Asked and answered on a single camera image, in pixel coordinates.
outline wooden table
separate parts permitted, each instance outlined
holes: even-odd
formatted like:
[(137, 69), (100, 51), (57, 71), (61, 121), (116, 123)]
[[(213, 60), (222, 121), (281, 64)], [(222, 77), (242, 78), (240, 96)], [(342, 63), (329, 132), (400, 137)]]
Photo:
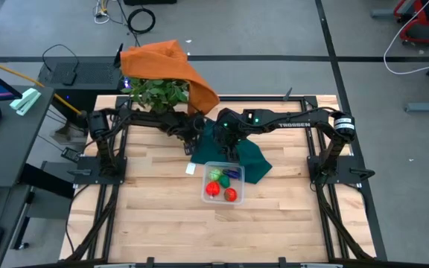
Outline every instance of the wooden table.
[[(99, 96), (95, 109), (114, 107), (115, 99)], [(338, 109), (334, 95), (319, 95), (317, 100), (319, 106)], [(216, 118), (225, 107), (236, 112), (300, 111), (298, 102), (225, 102), (209, 117)], [(261, 148), (272, 170), (257, 185), (245, 184), (243, 205), (213, 205), (200, 198), (204, 167), (197, 165), (193, 176), (185, 173), (190, 157), (180, 140), (157, 129), (130, 127), (127, 180), (118, 195), (109, 262), (143, 263), (147, 257), (157, 263), (277, 262), (278, 257), (290, 262), (327, 261), (319, 206), (309, 188), (305, 131), (275, 130), (249, 139)], [(319, 152), (316, 136), (314, 140)], [(96, 150), (93, 144), (86, 154), (95, 155)], [(343, 223), (362, 248), (375, 255), (360, 193), (345, 185), (336, 189)], [(98, 190), (92, 185), (74, 201), (68, 227), (74, 246), (92, 226)], [(330, 226), (340, 257), (337, 235)], [(101, 256), (103, 237), (99, 236), (96, 257)], [(60, 257), (69, 254), (65, 239)]]

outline plastic container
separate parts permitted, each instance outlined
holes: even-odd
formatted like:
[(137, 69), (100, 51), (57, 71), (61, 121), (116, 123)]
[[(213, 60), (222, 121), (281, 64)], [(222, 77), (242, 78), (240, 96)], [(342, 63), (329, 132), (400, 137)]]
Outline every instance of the plastic container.
[[(226, 201), (224, 198), (225, 188), (220, 185), (220, 193), (217, 196), (210, 196), (206, 193), (206, 186), (213, 182), (209, 174), (212, 170), (218, 169), (221, 172), (224, 169), (235, 170), (239, 172), (239, 179), (229, 178), (230, 188), (235, 189), (238, 198), (235, 201)], [(234, 164), (234, 163), (225, 163), (225, 162), (207, 162), (205, 164), (205, 173), (203, 174), (203, 184), (201, 188), (201, 199), (204, 202), (214, 203), (214, 204), (224, 204), (224, 205), (240, 205), (244, 201), (244, 167)]]

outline gray floor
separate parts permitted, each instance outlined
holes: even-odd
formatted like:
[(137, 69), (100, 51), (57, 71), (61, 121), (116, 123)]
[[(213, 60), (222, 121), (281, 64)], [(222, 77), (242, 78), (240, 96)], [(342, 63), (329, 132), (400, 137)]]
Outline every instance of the gray floor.
[[(383, 56), (400, 28), (394, 21), (374, 20), (369, 10), (391, 7), (387, 0), (322, 0), (337, 56)], [(40, 57), (56, 43), (77, 55), (112, 56), (120, 42), (133, 44), (126, 28), (96, 25), (95, 0), (11, 0), (0, 12), (0, 57)], [(179, 0), (175, 5), (151, 5), (157, 16), (152, 32), (140, 43), (178, 39), (191, 55), (311, 55), (326, 56), (317, 9), (311, 0)], [(124, 7), (128, 12), (134, 7)], [(115, 2), (112, 18), (120, 21)], [(140, 17), (140, 25), (146, 20)], [(69, 55), (63, 49), (51, 56)], [(391, 56), (429, 56), (429, 49), (404, 48), (396, 42)], [(5, 63), (37, 77), (42, 63)], [(193, 62), (220, 94), (337, 94), (330, 63), (312, 62)], [(409, 71), (425, 64), (391, 64)], [(429, 77), (390, 74), (383, 63), (341, 63), (349, 103), (357, 120), (360, 145), (368, 168), (387, 256), (391, 261), (429, 263), (429, 114), (407, 114), (409, 101), (429, 101)], [(27, 84), (0, 71), (12, 84)], [(46, 118), (41, 135), (60, 126)], [(29, 162), (59, 161), (60, 152), (37, 139)], [(32, 249), (9, 251), (4, 266), (55, 261), (63, 239), (63, 221), (35, 220), (25, 240)]]

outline orange cloth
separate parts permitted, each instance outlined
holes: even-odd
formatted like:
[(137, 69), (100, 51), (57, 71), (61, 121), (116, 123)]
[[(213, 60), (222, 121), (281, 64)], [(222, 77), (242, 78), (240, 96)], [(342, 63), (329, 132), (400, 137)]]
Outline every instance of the orange cloth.
[(188, 56), (176, 40), (130, 47), (121, 52), (121, 68), (126, 77), (186, 80), (190, 85), (188, 114), (196, 109), (207, 114), (220, 103), (217, 94), (188, 63)]

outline potted plant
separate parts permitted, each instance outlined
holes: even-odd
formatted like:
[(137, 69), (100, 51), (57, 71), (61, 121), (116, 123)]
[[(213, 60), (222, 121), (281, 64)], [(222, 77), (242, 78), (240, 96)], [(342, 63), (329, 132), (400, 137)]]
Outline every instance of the potted plant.
[(174, 110), (178, 103), (188, 102), (188, 83), (178, 79), (148, 80), (130, 78), (123, 93), (128, 93), (141, 107), (150, 107), (151, 112), (162, 114)]

